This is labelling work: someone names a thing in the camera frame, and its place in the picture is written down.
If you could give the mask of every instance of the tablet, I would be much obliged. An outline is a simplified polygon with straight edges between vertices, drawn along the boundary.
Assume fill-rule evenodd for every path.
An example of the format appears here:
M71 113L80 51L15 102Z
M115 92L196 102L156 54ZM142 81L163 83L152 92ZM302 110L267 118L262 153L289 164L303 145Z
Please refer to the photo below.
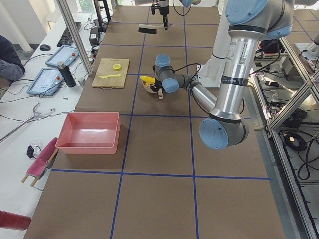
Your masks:
M63 61L69 66L79 56L78 50L73 46L62 45L46 62L48 66L58 67L58 62Z
M63 77L59 70L42 68L26 91L31 95L51 96L60 87Z

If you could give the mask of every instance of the red cylinder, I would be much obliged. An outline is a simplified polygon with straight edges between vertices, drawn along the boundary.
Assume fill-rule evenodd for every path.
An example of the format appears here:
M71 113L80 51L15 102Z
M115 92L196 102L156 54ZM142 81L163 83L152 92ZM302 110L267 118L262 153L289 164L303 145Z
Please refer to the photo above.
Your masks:
M30 217L0 211L0 228L25 230L29 227L30 222Z

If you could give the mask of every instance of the black can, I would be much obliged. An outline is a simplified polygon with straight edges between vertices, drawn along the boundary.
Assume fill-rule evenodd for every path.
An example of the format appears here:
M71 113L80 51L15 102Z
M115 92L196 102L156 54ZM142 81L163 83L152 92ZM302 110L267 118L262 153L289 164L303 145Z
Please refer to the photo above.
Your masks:
M70 68L64 64L63 61L58 62L59 71L64 78L65 83L68 87L73 87L76 85L75 80L71 74Z

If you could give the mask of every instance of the black keyboard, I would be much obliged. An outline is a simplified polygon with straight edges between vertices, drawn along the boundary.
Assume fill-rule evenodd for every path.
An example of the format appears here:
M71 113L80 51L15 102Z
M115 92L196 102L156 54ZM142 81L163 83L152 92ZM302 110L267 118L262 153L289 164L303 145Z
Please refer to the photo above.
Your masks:
M78 30L80 30L81 27L81 23L80 22L76 22L75 23L76 27L78 28ZM72 36L68 30L68 28L66 28L58 42L58 44L56 45L57 47L60 47L62 45L68 45L70 46L72 44L73 40L72 40Z

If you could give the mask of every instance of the wooden cutting board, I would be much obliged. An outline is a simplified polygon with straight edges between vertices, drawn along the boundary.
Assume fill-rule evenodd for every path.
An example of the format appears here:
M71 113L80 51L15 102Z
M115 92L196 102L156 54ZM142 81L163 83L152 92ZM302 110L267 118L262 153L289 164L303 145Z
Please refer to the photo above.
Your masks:
M102 58L98 70L95 74L92 87L114 87L123 88L125 84L126 74L128 71L130 60L129 59L112 59ZM114 70L113 65L120 64L120 70ZM99 76L121 74L120 77L99 78Z

